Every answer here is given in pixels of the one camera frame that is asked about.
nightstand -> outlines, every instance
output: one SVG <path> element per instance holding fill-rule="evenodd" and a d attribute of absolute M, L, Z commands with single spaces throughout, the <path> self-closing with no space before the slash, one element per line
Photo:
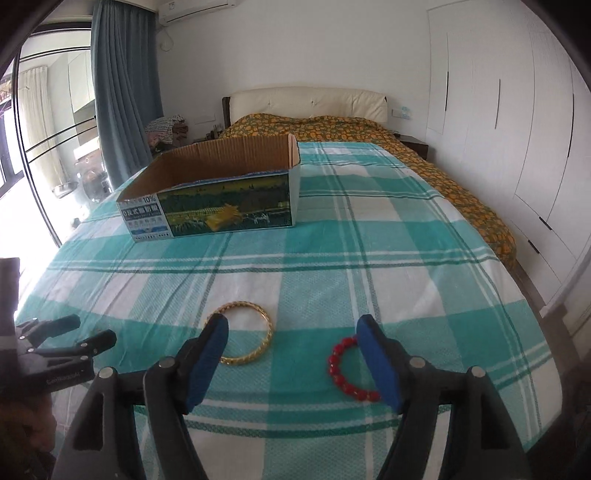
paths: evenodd
<path fill-rule="evenodd" d="M 423 160 L 427 159 L 427 154 L 429 152 L 429 145 L 425 142 L 421 142 L 419 139 L 411 137 L 410 135 L 400 135 L 399 137 L 395 138 L 400 140 L 404 145 L 406 145 L 411 150 L 414 150 L 418 153 L 418 156 L 421 157 Z"/>

gold bracelet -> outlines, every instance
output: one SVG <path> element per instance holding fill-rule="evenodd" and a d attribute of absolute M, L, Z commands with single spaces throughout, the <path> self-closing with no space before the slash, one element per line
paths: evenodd
<path fill-rule="evenodd" d="M 259 358 L 265 352 L 265 350 L 267 350 L 267 348 L 269 348 L 269 344 L 271 343 L 271 339 L 273 338 L 274 328 L 273 328 L 273 323 L 271 322 L 271 319 L 269 318 L 269 316 L 267 315 L 265 310 L 263 310 L 261 307 L 259 307 L 255 303 L 250 303 L 249 301 L 232 301 L 230 303 L 226 303 L 225 305 L 222 305 L 217 310 L 215 310 L 209 317 L 207 317 L 207 320 L 205 321 L 205 324 L 203 326 L 205 327 L 205 325 L 207 325 L 207 323 L 209 322 L 209 319 L 213 315 L 215 315 L 216 313 L 224 313 L 230 309 L 235 309 L 238 307 L 246 307 L 246 308 L 256 310 L 259 313 L 259 315 L 261 315 L 261 317 L 263 317 L 263 319 L 267 323 L 267 336 L 263 339 L 262 343 L 258 347 L 256 347 L 256 349 L 253 350 L 252 352 L 247 353 L 246 355 L 242 355 L 242 356 L 223 356 L 220 359 L 221 364 L 244 365 L 244 364 L 250 363 L 253 360 L 256 360 L 257 358 Z"/>

wall socket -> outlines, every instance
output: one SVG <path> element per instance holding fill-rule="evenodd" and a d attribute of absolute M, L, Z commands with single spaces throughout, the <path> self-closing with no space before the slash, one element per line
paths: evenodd
<path fill-rule="evenodd" d="M 400 108 L 392 108 L 392 116 L 396 118 L 404 118 L 405 120 L 410 120 L 410 108 L 407 106 L 402 106 Z"/>

window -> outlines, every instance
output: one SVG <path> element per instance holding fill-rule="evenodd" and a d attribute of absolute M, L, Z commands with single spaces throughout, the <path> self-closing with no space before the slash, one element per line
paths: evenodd
<path fill-rule="evenodd" d="M 90 28 L 32 35 L 20 53 L 17 96 L 32 188 L 61 245 L 112 191 L 96 127 Z"/>
<path fill-rule="evenodd" d="M 8 100 L 0 105 L 0 198 L 24 177 L 21 157 L 14 155 L 14 131 L 12 102 Z"/>
<path fill-rule="evenodd" d="M 0 80 L 0 257 L 21 259 L 19 305 L 57 251 L 24 178 L 12 101 L 12 67 Z"/>

blue curtain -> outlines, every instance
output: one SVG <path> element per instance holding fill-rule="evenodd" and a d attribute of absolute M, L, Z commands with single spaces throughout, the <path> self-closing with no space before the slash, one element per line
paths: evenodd
<path fill-rule="evenodd" d="M 113 187 L 147 166 L 144 127 L 161 117 L 155 14 L 99 0 L 90 38 L 100 147 Z"/>

